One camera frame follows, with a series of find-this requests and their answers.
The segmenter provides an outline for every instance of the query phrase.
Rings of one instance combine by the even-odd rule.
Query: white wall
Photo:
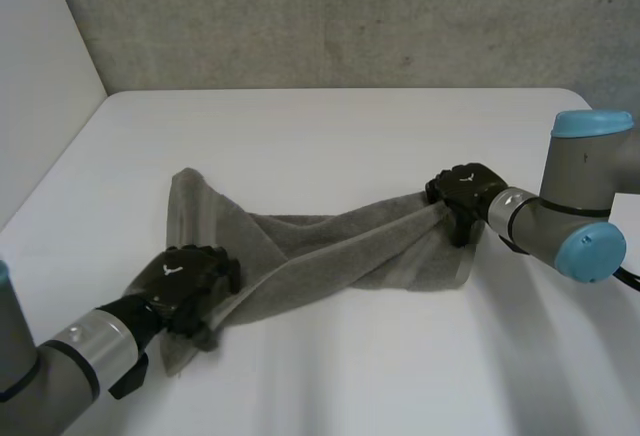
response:
[[[65,0],[0,0],[0,228],[105,97]]]

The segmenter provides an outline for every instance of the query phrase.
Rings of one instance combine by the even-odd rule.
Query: gray wall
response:
[[[640,0],[67,0],[128,89],[555,86],[640,112]]]

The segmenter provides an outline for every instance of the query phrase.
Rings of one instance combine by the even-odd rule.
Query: cloth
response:
[[[200,173],[173,177],[167,246],[224,247],[237,258],[243,290],[211,311],[214,330],[258,321],[343,288],[434,291],[456,288],[463,250],[449,244],[450,212],[424,193],[374,203],[338,216],[262,216],[216,192]],[[187,339],[161,336],[168,375],[197,350]]]

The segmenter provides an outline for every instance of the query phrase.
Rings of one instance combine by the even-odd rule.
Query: concrete wall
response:
[[[67,0],[107,90],[555,86],[640,112],[640,0]]]
[[[64,0],[0,0],[0,229],[105,97]]]

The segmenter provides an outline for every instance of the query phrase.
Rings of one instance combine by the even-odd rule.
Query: black cable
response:
[[[640,277],[627,271],[623,267],[619,267],[613,275],[630,288],[640,291]]]

